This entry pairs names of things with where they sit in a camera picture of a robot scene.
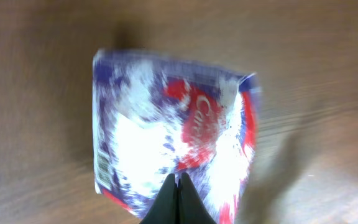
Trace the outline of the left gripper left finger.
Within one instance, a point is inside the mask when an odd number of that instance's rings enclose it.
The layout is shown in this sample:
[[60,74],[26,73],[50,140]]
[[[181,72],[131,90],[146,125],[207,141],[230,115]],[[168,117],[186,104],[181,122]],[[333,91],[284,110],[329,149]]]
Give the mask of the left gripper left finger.
[[169,174],[140,224],[176,224],[178,188],[175,175]]

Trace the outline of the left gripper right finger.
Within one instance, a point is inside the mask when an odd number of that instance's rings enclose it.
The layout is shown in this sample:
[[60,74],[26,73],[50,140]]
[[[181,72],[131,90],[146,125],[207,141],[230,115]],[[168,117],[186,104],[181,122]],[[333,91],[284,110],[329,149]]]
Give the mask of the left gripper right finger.
[[178,182],[177,208],[179,224],[216,224],[200,199],[191,177],[185,172]]

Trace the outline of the purple red tissue pack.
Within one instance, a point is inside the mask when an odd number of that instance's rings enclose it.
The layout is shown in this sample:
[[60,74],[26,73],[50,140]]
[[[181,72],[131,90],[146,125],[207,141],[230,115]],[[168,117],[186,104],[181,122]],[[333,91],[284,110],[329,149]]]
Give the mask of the purple red tissue pack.
[[141,51],[93,58],[94,188],[137,218],[187,173],[216,223],[233,223],[257,140],[254,73]]

